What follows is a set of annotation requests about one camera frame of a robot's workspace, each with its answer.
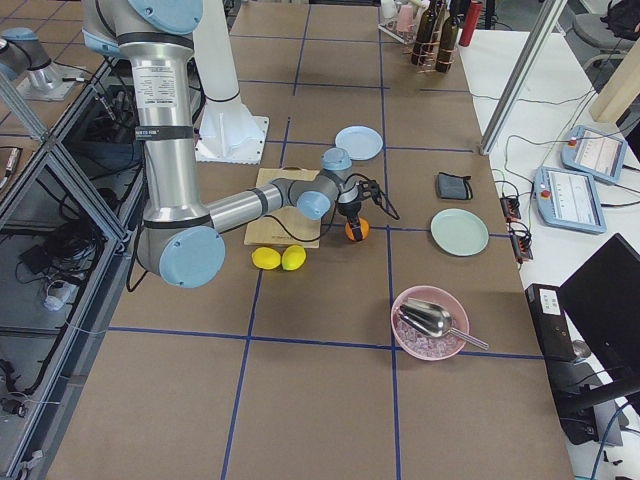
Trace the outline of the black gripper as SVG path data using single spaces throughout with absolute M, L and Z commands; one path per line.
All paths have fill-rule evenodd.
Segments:
M 350 235 L 354 242 L 363 240 L 359 212 L 362 202 L 367 199 L 380 205 L 380 185 L 375 180 L 357 181 L 350 190 L 339 197 L 338 212 L 349 222 Z

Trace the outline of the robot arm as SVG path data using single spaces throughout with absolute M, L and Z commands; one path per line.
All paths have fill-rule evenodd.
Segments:
M 197 158 L 244 161 L 267 125 L 242 102 L 220 2 L 87 1 L 83 13 L 87 47 L 132 68 L 149 192 L 136 252 L 146 270 L 174 286 L 202 286 L 224 262 L 226 231 L 284 207 L 312 220 L 334 210 L 360 232 L 362 202 L 381 191 L 340 148 L 310 180 L 277 178 L 202 201 Z

